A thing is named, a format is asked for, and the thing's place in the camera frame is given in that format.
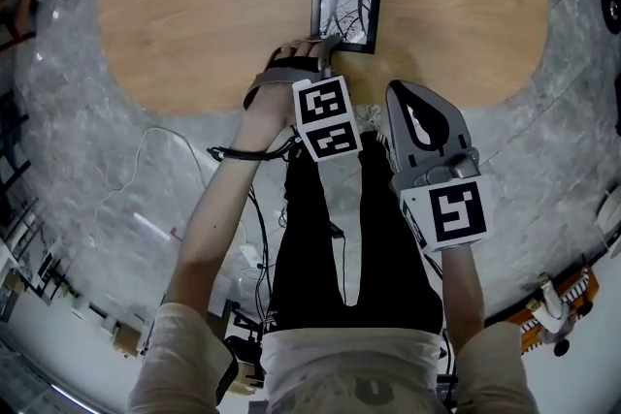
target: white shirt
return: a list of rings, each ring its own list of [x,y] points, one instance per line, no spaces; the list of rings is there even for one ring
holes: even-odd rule
[[[460,414],[537,413],[526,386],[520,330],[496,324],[457,357]],[[262,364],[274,414],[445,413],[436,396],[440,338],[399,329],[308,329],[267,334]],[[205,320],[167,303],[128,412],[214,413],[215,389],[231,355]]]

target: black pants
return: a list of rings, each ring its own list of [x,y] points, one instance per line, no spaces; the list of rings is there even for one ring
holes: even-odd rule
[[[319,171],[302,146],[289,154],[287,227],[278,253],[267,333],[300,328],[406,328],[439,334],[442,304],[390,189],[386,148],[362,135],[362,273],[358,303],[339,292]]]

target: oval table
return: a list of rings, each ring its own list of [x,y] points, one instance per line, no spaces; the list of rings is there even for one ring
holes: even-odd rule
[[[99,0],[104,52],[140,106],[230,111],[272,50],[309,35],[311,0]],[[393,79],[461,108],[494,106],[529,82],[547,0],[381,0],[374,55],[339,52],[354,104],[384,102]]]

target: concrete floor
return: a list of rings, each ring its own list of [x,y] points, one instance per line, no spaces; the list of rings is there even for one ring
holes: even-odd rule
[[[487,313],[523,298],[542,271],[555,274],[580,254],[601,247],[594,226],[604,189],[619,172],[613,81],[621,70],[619,38],[602,19],[600,0],[549,0],[544,58],[532,82],[493,109],[465,111],[481,169],[492,177],[496,235],[474,246]],[[74,258],[69,280],[104,309],[150,314],[160,303],[179,250],[133,217],[139,213],[163,232],[183,233],[201,194],[196,165],[184,143],[150,132],[137,179],[133,174],[144,131],[175,130],[200,152],[204,177],[212,163],[207,146],[227,144],[237,113],[184,118],[134,105],[114,83],[101,50],[96,0],[43,0],[36,40],[0,58],[30,114],[23,148],[33,163],[27,181],[49,204],[49,221]],[[359,166],[349,157],[321,165],[333,221],[344,229],[348,300],[357,293],[360,237]],[[255,181],[266,216],[272,254],[282,229],[284,164],[261,166]],[[254,211],[246,208],[217,288],[252,311],[253,270],[239,245],[261,240]],[[341,242],[335,259],[341,263]],[[312,254],[300,254],[312,262]],[[243,284],[238,284],[242,276]]]

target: forearm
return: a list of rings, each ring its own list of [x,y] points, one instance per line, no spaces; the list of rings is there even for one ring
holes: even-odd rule
[[[484,327],[485,307],[478,273],[469,247],[442,253],[442,294],[448,335],[455,352]]]
[[[231,148],[266,150],[277,133],[245,118]],[[165,302],[207,312],[215,277],[235,236],[259,164],[224,159],[219,165],[185,230]]]

